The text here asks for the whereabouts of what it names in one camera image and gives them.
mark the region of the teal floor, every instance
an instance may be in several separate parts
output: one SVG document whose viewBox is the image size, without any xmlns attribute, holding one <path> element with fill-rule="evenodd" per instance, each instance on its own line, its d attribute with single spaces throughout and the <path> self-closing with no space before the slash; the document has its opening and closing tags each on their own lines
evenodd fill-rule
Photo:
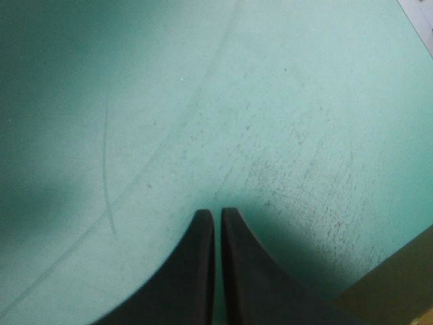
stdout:
<svg viewBox="0 0 433 325">
<path fill-rule="evenodd" d="M 326 299 L 433 223 L 433 60 L 396 0 L 2 1 L 0 36 L 1 324 L 100 317 L 199 208 Z"/>
</svg>

